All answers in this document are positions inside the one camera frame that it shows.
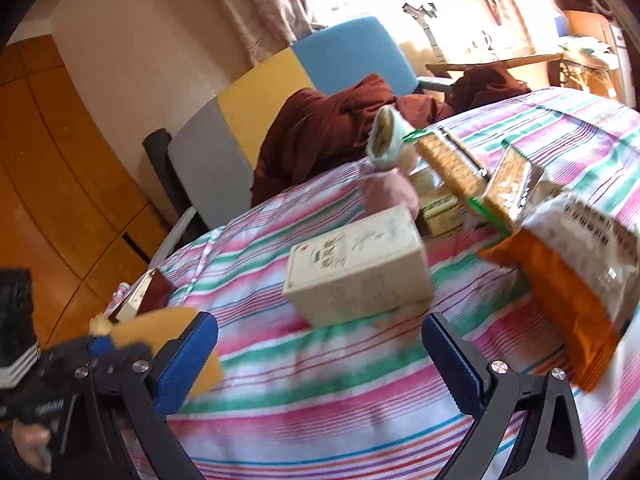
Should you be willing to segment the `person's left hand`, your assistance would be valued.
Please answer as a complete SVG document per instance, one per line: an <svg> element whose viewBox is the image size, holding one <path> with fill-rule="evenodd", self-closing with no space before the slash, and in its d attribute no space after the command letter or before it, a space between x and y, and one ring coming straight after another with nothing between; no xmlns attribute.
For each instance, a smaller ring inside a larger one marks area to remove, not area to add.
<svg viewBox="0 0 640 480"><path fill-rule="evenodd" d="M35 471L50 474L51 457L47 446L51 440L51 433L47 427L14 422L11 438L18 456L27 466Z"/></svg>

